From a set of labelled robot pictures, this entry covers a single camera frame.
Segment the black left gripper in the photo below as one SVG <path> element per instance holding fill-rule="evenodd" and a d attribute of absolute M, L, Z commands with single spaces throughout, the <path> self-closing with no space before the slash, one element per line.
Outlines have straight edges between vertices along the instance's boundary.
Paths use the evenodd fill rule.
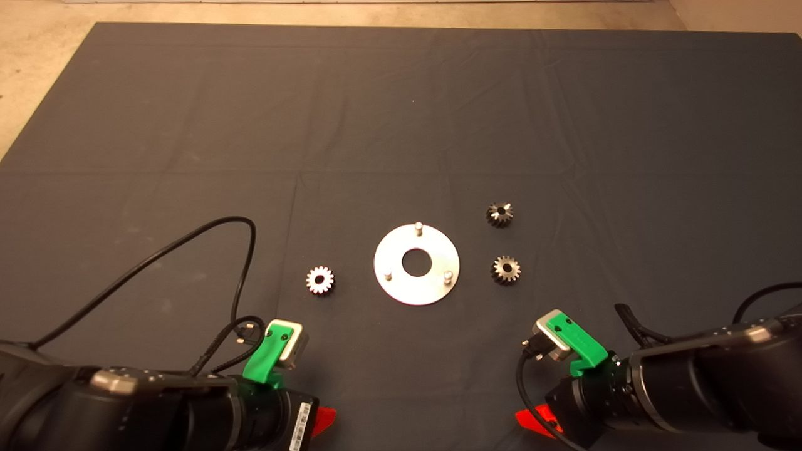
<path fill-rule="evenodd" d="M 319 407 L 318 397 L 242 376 L 235 380 L 241 409 L 236 450 L 309 450 L 312 438 L 337 419 L 337 410 Z"/>

